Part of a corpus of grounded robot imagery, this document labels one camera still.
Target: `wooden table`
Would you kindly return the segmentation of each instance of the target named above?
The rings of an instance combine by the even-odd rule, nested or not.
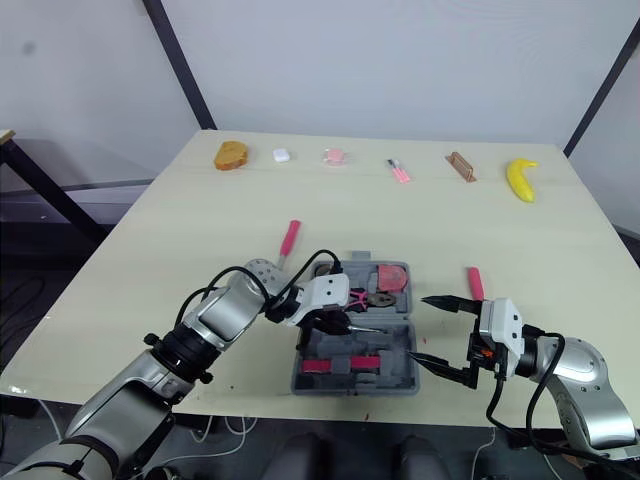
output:
[[[13,130],[0,129],[0,145],[4,145],[16,134]]]
[[[234,171],[213,168],[224,140],[250,149]],[[288,163],[272,150],[287,148]],[[343,148],[348,164],[328,167],[325,148]],[[457,150],[478,181],[465,183],[444,156]],[[540,163],[527,174],[534,204],[505,179],[517,157]],[[385,159],[413,180],[399,184]],[[595,344],[614,389],[640,424],[637,344],[640,271],[561,151],[552,145],[420,142],[201,131],[155,180],[78,273],[0,379],[11,395],[82,403],[145,345],[164,334],[183,299],[228,265],[276,259],[289,220],[303,222],[285,270],[319,248],[342,258],[407,262],[419,350],[462,366],[470,315],[416,300],[470,296],[466,267],[476,265],[487,297],[511,297],[525,321]],[[481,372],[472,391],[422,370],[413,397],[301,397],[290,391],[298,331],[258,319],[213,366],[179,412],[278,418],[487,425],[494,387]],[[524,425],[534,385],[509,380],[497,417]],[[544,395],[537,426],[559,426]]]

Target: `banana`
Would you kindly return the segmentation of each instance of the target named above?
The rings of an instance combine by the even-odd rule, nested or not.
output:
[[[527,178],[524,176],[523,170],[527,167],[537,167],[538,162],[532,162],[526,158],[516,158],[507,167],[507,180],[509,185],[520,197],[520,200],[524,202],[533,203],[536,199],[536,193],[533,191],[533,187],[529,185]]]

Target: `floor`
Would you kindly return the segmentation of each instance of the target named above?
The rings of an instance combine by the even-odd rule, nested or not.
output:
[[[83,243],[84,240],[68,230],[56,231],[53,236],[51,231],[47,231],[46,235],[45,232],[37,233],[39,238],[47,238],[48,241],[30,249],[21,241],[20,233],[7,232],[3,228],[3,261],[0,270],[2,368],[91,252],[91,248]],[[32,231],[28,232],[29,237],[33,234]],[[55,251],[55,242],[51,241],[54,237],[63,239],[61,250]],[[640,262],[637,243],[625,240],[636,248],[635,260]],[[74,245],[74,242],[79,245],[75,249],[69,246]],[[23,286],[11,294],[21,284]],[[75,405],[54,403],[50,407],[61,428],[68,424],[77,409]],[[2,414],[0,475],[31,452],[55,439],[50,420],[41,408],[35,408],[30,418],[7,413],[8,410],[10,409],[5,408]],[[206,440],[202,444],[196,444],[190,430],[197,428],[194,425],[200,425],[199,428],[203,429],[207,418],[181,416],[180,423],[192,426],[179,425],[174,428],[150,464],[177,455],[210,454],[233,449],[241,437],[229,433],[222,420],[216,418]],[[231,419],[231,422],[234,428],[240,428],[238,419]],[[260,419],[256,428],[247,434],[243,448],[237,453],[215,458],[180,460],[173,465],[186,478],[258,479],[281,445],[291,436],[305,432],[315,432],[327,441],[331,458],[331,479],[392,478],[395,447],[408,435],[430,440],[442,455],[453,480],[468,479],[476,448],[491,438],[489,428]],[[564,480],[584,478],[578,469],[562,458],[552,458],[551,462]],[[509,449],[505,436],[498,432],[495,443],[480,454],[475,478],[527,480],[555,477],[540,454],[531,449]]]

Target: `white cable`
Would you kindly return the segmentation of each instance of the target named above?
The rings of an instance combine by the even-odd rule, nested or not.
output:
[[[480,454],[480,450],[482,450],[483,448],[490,447],[491,445],[493,445],[493,442],[495,441],[496,441],[496,427],[493,427],[491,431],[491,441],[485,443],[484,445],[480,445],[478,447],[478,450],[476,450],[476,454],[473,456],[473,463],[471,464],[471,480],[473,480],[473,477],[476,474],[476,462],[478,461],[478,455]]]
[[[202,433],[201,437],[198,437],[193,430],[191,430],[189,432],[189,433],[191,433],[191,436],[193,437],[193,441],[194,442],[196,442],[196,443],[204,442],[204,439],[207,438],[207,435],[209,435],[209,430],[211,429],[211,422],[213,422],[213,415],[209,415],[209,421],[207,422],[207,428],[204,429],[204,432]]]
[[[229,417],[224,417],[224,423],[227,426],[227,430],[229,430],[229,433],[232,433],[233,435],[242,435],[243,432],[238,431],[238,430],[234,430],[231,425],[229,425]],[[256,425],[258,424],[258,417],[253,419],[253,423],[249,426],[249,428],[247,428],[244,433],[247,434],[249,433],[251,430],[253,430]]]
[[[551,473],[553,473],[558,480],[562,480],[562,477],[558,475],[558,472],[556,472],[556,469],[553,468],[553,465],[551,465],[551,461],[549,460],[549,457],[547,457],[546,455],[542,455],[542,456],[544,457],[544,461],[547,462],[547,466],[549,467],[549,470],[551,470]]]
[[[168,458],[167,460],[163,460],[162,462],[158,463],[156,466],[162,466],[162,465],[166,465],[167,463],[170,462],[175,462],[176,460],[184,460],[187,458],[211,458],[211,457],[223,457],[225,455],[231,455],[233,453],[236,453],[238,450],[240,450],[243,446],[244,446],[244,441],[247,438],[247,431],[246,431],[246,425],[244,422],[244,417],[240,417],[241,421],[242,421],[242,431],[243,431],[243,435],[242,435],[242,439],[240,440],[240,443],[238,444],[237,447],[232,448],[231,450],[228,450],[226,452],[220,452],[220,453],[208,453],[208,454],[203,454],[203,455],[181,455],[179,457],[172,457],[172,458]]]
[[[62,441],[62,434],[60,433],[60,429],[58,428],[58,424],[56,423],[56,419],[53,418],[53,414],[51,413],[51,410],[49,410],[49,407],[47,407],[47,404],[44,403],[42,400],[38,399],[38,403],[40,404],[40,406],[42,407],[42,409],[47,413],[47,415],[49,415],[49,420],[51,420],[51,423],[53,425],[53,429],[56,431],[56,437],[58,437],[58,441]]]

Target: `black metal frame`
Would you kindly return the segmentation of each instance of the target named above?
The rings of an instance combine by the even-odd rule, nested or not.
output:
[[[191,110],[196,116],[200,128],[203,130],[217,130],[218,127],[216,127],[213,121],[211,112],[202,97],[193,73],[191,73],[189,63],[184,57],[180,42],[178,42],[176,38],[176,34],[171,26],[171,21],[162,5],[162,0],[142,0],[142,3],[144,3],[144,7],[147,9],[151,23],[153,23],[153,27],[158,34],[158,39],[160,43],[162,43],[164,52],[167,54],[169,63],[171,63],[171,67],[176,74],[178,82],[180,82],[180,86],[182,87],[184,95],[187,97],[189,105],[191,105]]]
[[[609,73],[604,79],[604,82],[602,82],[602,85],[596,92],[595,97],[593,97],[591,104],[587,108],[587,111],[582,117],[582,120],[580,120],[580,123],[578,124],[575,132],[573,132],[573,135],[571,135],[569,143],[567,143],[567,146],[564,147],[564,154],[567,157],[571,155],[573,149],[576,148],[576,145],[582,138],[582,135],[584,135],[584,132],[589,127],[589,124],[593,120],[593,117],[595,117],[596,113],[598,113],[598,110],[602,106],[604,99],[607,98],[607,95],[611,91],[611,88],[613,88],[616,80],[618,80],[618,77],[629,61],[629,58],[631,58],[631,54],[638,47],[638,43],[640,43],[640,18],[636,22],[635,27],[633,27],[633,30],[631,30],[627,41],[622,46],[622,49],[620,50],[616,61],[613,62],[611,70],[609,70]]]
[[[107,231],[71,200],[44,170],[11,139],[0,145],[0,165],[3,163],[6,163],[91,240],[99,244],[107,237]]]

